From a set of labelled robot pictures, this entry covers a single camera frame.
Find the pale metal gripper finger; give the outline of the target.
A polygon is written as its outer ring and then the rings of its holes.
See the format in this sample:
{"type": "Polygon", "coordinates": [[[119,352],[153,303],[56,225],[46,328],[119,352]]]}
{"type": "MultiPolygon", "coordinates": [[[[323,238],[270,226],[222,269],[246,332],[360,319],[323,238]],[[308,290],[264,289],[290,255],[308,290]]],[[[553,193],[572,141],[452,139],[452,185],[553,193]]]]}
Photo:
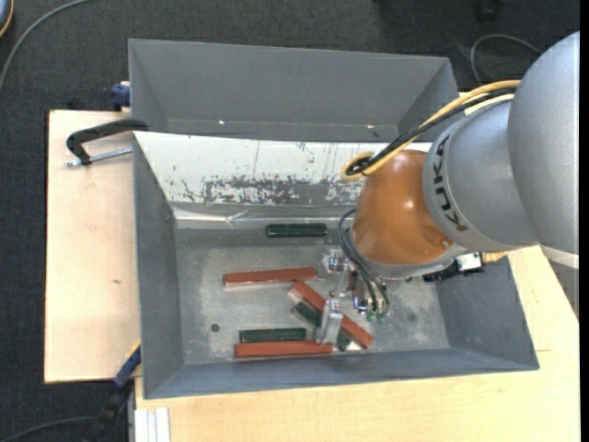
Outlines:
{"type": "Polygon", "coordinates": [[[316,338],[320,344],[335,344],[343,321],[341,303],[338,299],[331,297],[325,302],[321,313],[321,323],[318,327],[316,338]]]}
{"type": "Polygon", "coordinates": [[[340,248],[323,248],[317,259],[318,278],[330,278],[340,273],[348,273],[351,263],[340,248]]]}

